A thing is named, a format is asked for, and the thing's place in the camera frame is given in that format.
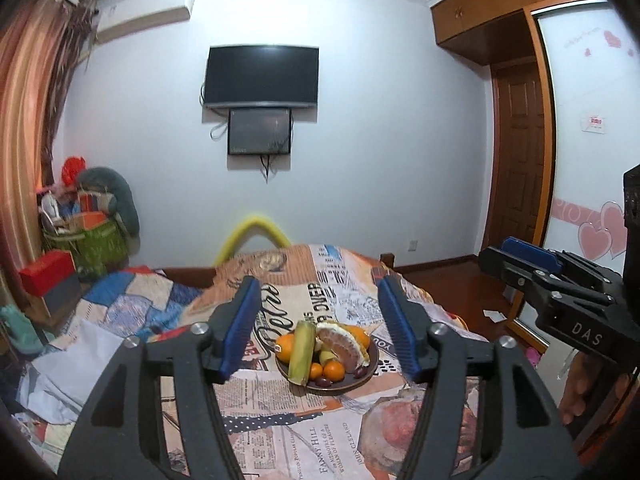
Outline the person's right hand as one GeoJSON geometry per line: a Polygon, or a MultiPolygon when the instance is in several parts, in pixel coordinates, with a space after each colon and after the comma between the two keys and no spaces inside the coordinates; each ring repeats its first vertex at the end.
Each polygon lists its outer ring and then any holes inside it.
{"type": "Polygon", "coordinates": [[[564,426],[568,426],[586,410],[586,395],[606,362],[578,352],[574,357],[566,378],[564,392],[559,404],[559,414],[564,426]]]}

